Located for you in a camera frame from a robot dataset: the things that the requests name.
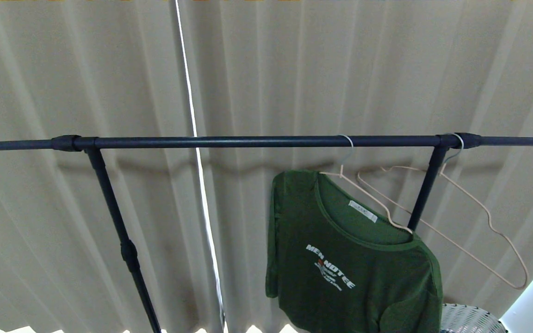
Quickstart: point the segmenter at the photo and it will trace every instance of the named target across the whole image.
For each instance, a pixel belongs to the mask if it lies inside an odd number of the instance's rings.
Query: clothes hanger
[[[481,203],[478,199],[476,199],[472,194],[470,194],[470,192],[468,192],[467,190],[465,190],[463,187],[461,187],[458,183],[456,183],[453,179],[451,179],[450,177],[448,177],[448,175],[446,175],[444,173],[444,170],[446,169],[446,165],[447,165],[447,162],[448,160],[458,156],[462,150],[464,150],[464,140],[462,139],[461,136],[455,134],[455,133],[448,133],[448,134],[451,134],[451,135],[455,135],[458,137],[459,141],[461,142],[461,146],[460,146],[460,149],[459,151],[456,153],[456,154],[453,154],[452,156],[446,158],[446,160],[444,160],[444,164],[443,166],[441,167],[440,169],[440,173],[439,175],[444,177],[448,182],[450,182],[452,185],[454,185],[457,189],[461,190],[464,194],[466,194],[466,196],[469,196],[472,200],[474,200],[474,202],[476,202],[480,207],[482,207],[482,209],[484,210],[484,212],[486,213],[487,215],[487,219],[488,219],[488,223],[489,223],[489,228],[495,232],[495,234],[498,234],[499,236],[503,237],[507,243],[509,243],[510,247],[513,249],[516,257],[518,257],[518,260],[520,260],[520,263],[522,265],[522,268],[524,268],[524,283],[521,285],[521,286],[516,286],[515,284],[511,283],[510,281],[508,281],[506,278],[504,278],[503,276],[501,276],[501,274],[497,273],[495,270],[493,270],[493,268],[490,268],[487,264],[483,263],[482,261],[480,261],[480,259],[478,259],[477,257],[475,257],[472,253],[470,253],[469,251],[467,251],[466,249],[464,249],[463,247],[461,247],[459,244],[457,244],[456,242],[454,242],[453,240],[451,240],[448,236],[442,234],[439,230],[435,229],[435,227],[433,227],[431,224],[423,221],[423,219],[421,219],[420,221],[423,222],[425,225],[427,225],[429,228],[431,228],[431,230],[437,232],[440,236],[442,236],[443,238],[445,238],[447,241],[449,241],[451,244],[454,244],[457,248],[459,248],[461,251],[463,251],[464,253],[466,253],[470,258],[474,259],[476,262],[480,263],[482,266],[484,266],[487,270],[489,270],[491,273],[495,274],[495,276],[497,276],[497,278],[501,279],[503,282],[505,282],[506,284],[508,284],[510,287],[514,288],[514,289],[518,289],[518,290],[521,290],[521,289],[524,289],[526,286],[527,286],[527,279],[528,279],[528,272],[527,272],[527,267],[524,263],[524,260],[522,259],[522,257],[520,256],[520,253],[518,252],[518,250],[515,248],[514,246],[514,243],[510,240],[509,237],[505,236],[502,232],[500,232],[499,230],[495,229],[495,227],[493,226],[493,223],[492,223],[492,218],[491,218],[491,213],[489,211],[489,209],[487,209],[487,207]],[[385,169],[383,167],[380,167],[383,172],[387,173],[389,171],[391,171],[392,169],[408,169],[408,170],[414,170],[414,171],[423,171],[423,172],[427,172],[426,170],[423,170],[423,169],[417,169],[417,168],[412,168],[410,166],[400,166],[400,165],[394,165],[392,167],[390,167],[389,169]],[[386,200],[388,200],[389,202],[395,204],[397,207],[400,207],[402,210],[406,211],[407,213],[409,214],[412,214],[412,211],[404,208],[403,206],[400,206],[400,204],[398,204],[397,202],[394,202],[394,200],[388,198],[387,196],[385,196],[382,192],[378,191],[376,188],[374,188],[372,185],[370,185],[368,182],[364,181],[361,177],[361,171],[358,171],[357,172],[357,179],[359,179],[359,181],[365,185],[367,185],[368,187],[370,187],[372,190],[374,190],[375,192],[377,192],[379,195],[383,196],[383,198],[385,198]]]
[[[390,222],[391,225],[393,225],[394,227],[398,228],[398,229],[402,229],[402,230],[406,230],[408,231],[410,234],[412,234],[412,230],[410,230],[409,228],[405,227],[405,226],[401,226],[399,224],[396,224],[394,223],[394,221],[392,221],[392,218],[390,216],[390,210],[388,209],[388,207],[385,206],[385,204],[383,204],[381,201],[377,200],[377,198],[375,196],[373,196],[372,194],[370,194],[369,192],[367,192],[364,188],[362,188],[361,186],[359,186],[358,184],[354,183],[352,180],[350,180],[347,176],[345,176],[345,174],[343,173],[343,168],[344,168],[344,162],[353,155],[353,150],[355,149],[355,146],[353,145],[353,140],[351,140],[351,138],[349,138],[347,135],[341,135],[341,136],[344,136],[347,138],[347,140],[349,140],[349,142],[351,142],[351,151],[349,152],[349,154],[347,154],[345,157],[342,158],[341,160],[341,172],[340,173],[325,173],[323,171],[320,171],[321,174],[324,174],[324,175],[331,175],[331,176],[335,176],[335,177],[339,177],[341,179],[344,179],[346,180],[347,182],[349,182],[349,184],[353,185],[354,187],[356,187],[359,191],[363,192],[364,194],[366,194],[368,197],[372,198],[372,200],[374,200],[375,202],[377,202],[380,206],[382,206],[385,210],[385,213],[386,213],[386,216],[388,217],[388,222]]]

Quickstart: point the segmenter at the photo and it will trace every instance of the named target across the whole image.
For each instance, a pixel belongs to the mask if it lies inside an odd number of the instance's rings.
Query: corrugated wall
[[[199,135],[533,136],[531,2],[179,4]],[[181,54],[173,1],[0,3],[0,140],[191,135]],[[264,296],[273,176],[338,169],[345,151],[201,150],[230,332],[287,324]],[[430,153],[358,148],[349,172],[423,167]],[[161,327],[219,331],[194,150],[104,156]],[[533,148],[466,150],[446,172],[489,207],[533,276]],[[367,174],[413,206],[422,175],[378,175]],[[445,181],[423,218],[522,282],[480,208]],[[500,315],[519,295],[417,232],[440,260],[446,301]],[[24,325],[149,331],[84,154],[0,152],[0,328]]]

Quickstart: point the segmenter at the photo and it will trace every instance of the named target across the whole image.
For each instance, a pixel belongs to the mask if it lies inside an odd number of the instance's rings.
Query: white vertical strip of light
[[[191,120],[192,120],[192,135],[197,137],[197,120],[194,114],[194,105],[192,103],[192,89],[191,80],[188,74],[188,62],[186,61],[186,49],[184,47],[184,34],[182,34],[182,21],[180,19],[180,6],[178,0],[176,3],[176,15],[178,17],[178,31],[180,32],[180,44],[182,44],[182,57],[184,58],[184,72],[186,74],[186,88],[188,89],[188,104],[190,106]],[[222,286],[219,280],[219,270],[217,269],[217,255],[215,253],[215,244],[213,243],[213,232],[211,231],[211,222],[209,220],[209,204],[207,203],[207,191],[205,189],[205,177],[203,176],[203,164],[201,163],[201,149],[195,148],[197,152],[197,168],[198,179],[201,187],[201,202],[203,203],[203,217],[205,218],[205,230],[207,232],[207,240],[209,241],[209,248],[211,251],[211,260],[213,261],[213,271],[215,274],[215,283],[217,289],[217,298],[219,306],[223,311],[222,301]]]

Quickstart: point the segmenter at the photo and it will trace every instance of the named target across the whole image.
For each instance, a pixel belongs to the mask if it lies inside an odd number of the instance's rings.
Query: shirt graphic logo
[[[330,284],[335,286],[339,291],[342,291],[342,289],[336,282],[336,278],[340,278],[347,285],[347,287],[349,287],[349,289],[355,287],[355,284],[351,282],[351,280],[349,280],[349,278],[347,278],[338,267],[333,265],[330,261],[324,260],[324,255],[319,249],[311,246],[310,244],[308,244],[305,249],[318,255],[319,259],[316,263],[314,263],[314,265],[320,270],[320,274],[322,274],[324,280],[330,282]]]

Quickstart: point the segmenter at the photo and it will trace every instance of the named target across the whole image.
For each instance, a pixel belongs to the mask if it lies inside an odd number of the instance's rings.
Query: wicker laundry basket
[[[444,303],[440,333],[507,333],[490,312],[476,306]]]

